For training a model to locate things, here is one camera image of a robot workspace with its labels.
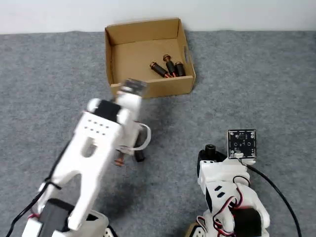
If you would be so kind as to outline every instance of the cardboard box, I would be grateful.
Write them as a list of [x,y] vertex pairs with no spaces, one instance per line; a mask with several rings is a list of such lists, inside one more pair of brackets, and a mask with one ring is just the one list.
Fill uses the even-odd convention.
[[[105,46],[106,75],[113,94],[127,78],[147,82],[147,98],[191,92],[196,74],[179,18],[110,25],[105,28]],[[185,77],[161,78],[151,70],[152,61],[167,70],[165,54],[174,63],[183,63]]]

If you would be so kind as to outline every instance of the gray carpet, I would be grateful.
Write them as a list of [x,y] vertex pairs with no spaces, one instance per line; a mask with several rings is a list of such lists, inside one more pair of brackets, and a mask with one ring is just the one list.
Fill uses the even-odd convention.
[[[0,235],[37,192],[90,98],[110,99],[104,34],[0,36]],[[197,81],[191,94],[144,101],[148,159],[107,171],[95,209],[120,237],[182,237],[206,209],[196,161],[206,143],[225,151],[231,128],[258,130],[258,162],[314,236],[315,32],[187,32]],[[284,203],[251,173],[272,237],[297,236]],[[75,203],[79,179],[62,191]],[[12,236],[21,236],[26,217]]]

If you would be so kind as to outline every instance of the white wall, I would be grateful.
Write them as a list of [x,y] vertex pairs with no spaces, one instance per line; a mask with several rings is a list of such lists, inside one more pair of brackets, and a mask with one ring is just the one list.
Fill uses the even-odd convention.
[[0,34],[94,32],[175,16],[196,31],[316,30],[316,0],[0,0]]

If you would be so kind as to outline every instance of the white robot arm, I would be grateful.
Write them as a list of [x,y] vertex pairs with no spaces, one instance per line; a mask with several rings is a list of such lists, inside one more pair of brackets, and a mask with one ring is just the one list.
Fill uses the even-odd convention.
[[[39,189],[37,211],[28,219],[22,237],[115,237],[108,218],[91,209],[117,153],[143,159],[140,152],[151,138],[149,127],[137,122],[145,87],[144,82],[128,79],[115,101],[92,99],[88,103],[71,141]],[[139,144],[144,128],[147,138]],[[80,197],[72,206],[56,197],[77,174],[81,174]]]
[[197,164],[198,184],[208,205],[193,237],[247,236],[268,237],[270,217],[250,186],[247,167],[256,159],[256,131],[228,132],[228,157],[206,145]]

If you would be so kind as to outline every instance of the black cable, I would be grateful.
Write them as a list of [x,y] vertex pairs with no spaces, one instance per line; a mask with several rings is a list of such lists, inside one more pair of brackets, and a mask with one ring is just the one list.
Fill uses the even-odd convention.
[[285,196],[283,195],[283,193],[277,188],[277,186],[263,173],[261,173],[259,170],[257,170],[256,168],[250,166],[250,165],[246,165],[248,169],[252,170],[253,172],[256,172],[257,174],[261,175],[265,180],[268,181],[268,183],[275,189],[275,191],[280,195],[280,197],[283,199],[285,205],[287,206],[287,208],[289,209],[293,219],[294,219],[294,222],[295,222],[295,225],[296,225],[296,229],[297,229],[297,234],[299,237],[302,237],[302,233],[301,233],[301,228],[300,228],[300,224],[297,220],[297,217],[291,207],[291,205],[288,203],[288,201],[286,200]]
[[63,156],[66,148],[68,147],[68,144],[70,143],[70,141],[66,144],[66,146],[64,147],[64,149],[62,150],[62,152],[59,154],[57,160],[54,162],[50,172],[49,172],[49,175],[44,179],[45,181],[45,185],[44,187],[42,188],[42,190],[33,198],[33,200],[30,202],[29,205],[27,205],[14,219],[13,221],[11,222],[11,227],[10,227],[10,230],[8,231],[8,233],[6,234],[6,237],[9,237],[12,232],[13,232],[13,229],[14,229],[14,225],[20,220],[20,218],[25,214],[27,213],[31,208],[32,206],[34,206],[37,201],[39,200],[39,198],[43,195],[43,193],[46,191],[46,189],[48,188],[48,185],[52,184],[54,185],[56,188],[58,189],[61,189],[58,185],[54,184],[51,182],[51,177],[53,176],[53,173],[56,169],[56,166],[58,165],[61,157]]
[[244,180],[246,180],[246,181],[248,182],[248,187],[251,186],[250,181],[249,181],[246,177],[243,177],[243,176],[241,176],[241,175],[236,175],[236,176],[233,178],[233,183],[234,183],[234,184],[235,184],[235,179],[236,179],[236,178],[243,178]]

